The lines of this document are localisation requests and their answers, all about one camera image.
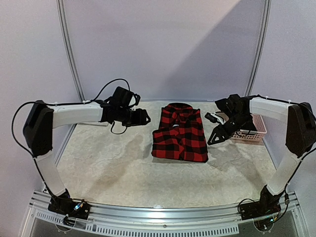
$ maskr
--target plastic basket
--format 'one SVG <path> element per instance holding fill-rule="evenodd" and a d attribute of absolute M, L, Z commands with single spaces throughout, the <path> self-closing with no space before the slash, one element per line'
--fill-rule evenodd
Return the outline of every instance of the plastic basket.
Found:
<path fill-rule="evenodd" d="M 222 113 L 221 115 L 225 121 L 228 120 L 228 117 Z M 267 129 L 263 123 L 261 115 L 252 115 L 253 124 L 255 125 L 257 131 L 249 131 L 241 129 L 238 132 L 235 132 L 230 139 L 234 140 L 243 140 L 251 142 L 261 142 L 262 138 L 267 134 Z"/>

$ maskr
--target white tabletop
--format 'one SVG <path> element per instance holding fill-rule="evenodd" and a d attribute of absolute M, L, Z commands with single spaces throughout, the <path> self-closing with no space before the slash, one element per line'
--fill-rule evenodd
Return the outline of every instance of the white tabletop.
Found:
<path fill-rule="evenodd" d="M 206 140 L 215 124 L 204 118 L 214 103 L 190 102 L 201 109 Z M 161 107 L 141 102 L 152 121 L 114 135 L 110 126 L 77 125 L 58 164 L 73 198 L 134 207 L 201 207 L 257 199 L 275 167 L 263 143 L 228 140 L 208 146 L 208 162 L 154 158 L 153 135 Z M 115 132 L 124 127 L 116 123 Z"/>

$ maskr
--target folded shirt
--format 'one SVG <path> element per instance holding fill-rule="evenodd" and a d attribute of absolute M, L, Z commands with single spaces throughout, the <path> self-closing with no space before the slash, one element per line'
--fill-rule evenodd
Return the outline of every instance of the folded shirt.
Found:
<path fill-rule="evenodd" d="M 207 145 L 200 110 L 183 103 L 161 109 L 159 129 L 153 131 L 152 155 L 157 158 L 207 162 Z"/>

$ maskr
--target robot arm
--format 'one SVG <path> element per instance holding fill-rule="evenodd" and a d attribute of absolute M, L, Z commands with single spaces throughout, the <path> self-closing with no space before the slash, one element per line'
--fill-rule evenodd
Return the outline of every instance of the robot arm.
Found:
<path fill-rule="evenodd" d="M 90 205 L 83 201 L 79 202 L 79 208 L 78 202 L 70 198 L 59 176 L 52 150 L 53 129 L 80 122 L 113 124 L 114 121 L 120 121 L 126 127 L 148 124 L 151 120 L 146 110 L 131 110 L 132 106 L 129 103 L 132 97 L 135 97 L 134 105 L 138 105 L 139 95 L 117 87 L 113 96 L 105 101 L 60 105 L 46 104 L 43 101 L 35 102 L 23 127 L 23 135 L 47 190 L 52 196 L 48 207 L 50 211 L 86 219 L 90 210 Z"/>
<path fill-rule="evenodd" d="M 279 198 L 303 159 L 303 154 L 316 141 L 316 125 L 311 106 L 308 103 L 291 104 L 258 96 L 240 98 L 238 95 L 231 95 L 215 103 L 229 120 L 222 124 L 209 113 L 205 116 L 212 122 L 217 120 L 220 123 L 213 129 L 208 140 L 209 145 L 229 139 L 244 124 L 252 122 L 251 114 L 267 116 L 287 124 L 286 153 L 274 176 L 261 191 L 260 201 L 240 206 L 243 219 L 255 218 L 262 213 L 269 214 L 267 211 L 278 205 Z"/>

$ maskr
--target white backdrop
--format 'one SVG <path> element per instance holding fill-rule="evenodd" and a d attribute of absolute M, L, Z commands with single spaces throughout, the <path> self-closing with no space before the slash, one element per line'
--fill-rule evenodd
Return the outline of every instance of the white backdrop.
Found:
<path fill-rule="evenodd" d="M 272 1 L 266 40 L 253 93 L 271 98 L 310 102 L 316 113 L 316 1 Z M 275 164 L 285 148 L 286 126 L 265 119 L 266 142 Z M 289 186 L 294 190 L 308 224 L 316 236 L 316 154 L 310 154 Z"/>
<path fill-rule="evenodd" d="M 56 0 L 1 0 L 0 9 L 0 236 L 17 237 L 41 179 L 32 157 L 11 136 L 13 114 L 26 101 L 74 102 L 79 98 Z M 24 145 L 22 127 L 30 109 L 22 109 L 15 123 L 16 136 Z M 68 130 L 63 126 L 54 131 L 55 152 Z"/>
<path fill-rule="evenodd" d="M 264 2 L 66 0 L 85 98 L 115 78 L 127 79 L 131 90 L 147 100 L 243 95 Z"/>

